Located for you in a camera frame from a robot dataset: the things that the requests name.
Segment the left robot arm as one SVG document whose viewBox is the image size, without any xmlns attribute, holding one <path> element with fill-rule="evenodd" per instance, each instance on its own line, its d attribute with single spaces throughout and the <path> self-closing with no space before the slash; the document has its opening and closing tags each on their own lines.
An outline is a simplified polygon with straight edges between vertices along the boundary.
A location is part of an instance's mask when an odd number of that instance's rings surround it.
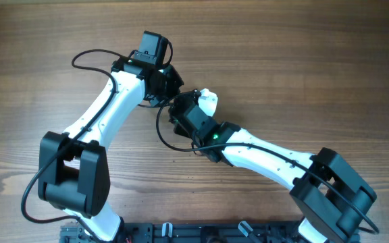
<svg viewBox="0 0 389 243">
<path fill-rule="evenodd" d="M 156 108 L 176 96 L 183 81 L 165 58 L 166 37 L 144 32 L 140 46 L 113 62 L 106 87 L 63 133 L 47 132 L 32 183 L 38 197 L 76 220 L 94 242 L 124 242 L 124 220 L 113 212 L 107 150 L 136 107 Z"/>
</svg>

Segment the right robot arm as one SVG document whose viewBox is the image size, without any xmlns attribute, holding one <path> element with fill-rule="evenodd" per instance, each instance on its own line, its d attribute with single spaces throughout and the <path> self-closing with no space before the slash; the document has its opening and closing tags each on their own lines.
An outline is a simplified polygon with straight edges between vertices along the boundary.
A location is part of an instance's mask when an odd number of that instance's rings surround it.
<svg viewBox="0 0 389 243">
<path fill-rule="evenodd" d="M 373 188 L 329 148 L 304 153 L 274 145 L 213 114 L 218 98 L 208 90 L 179 94 L 170 105 L 174 133 L 192 140 L 192 152 L 259 173 L 285 187 L 303 214 L 296 230 L 309 242 L 350 242 L 366 222 L 377 195 Z"/>
</svg>

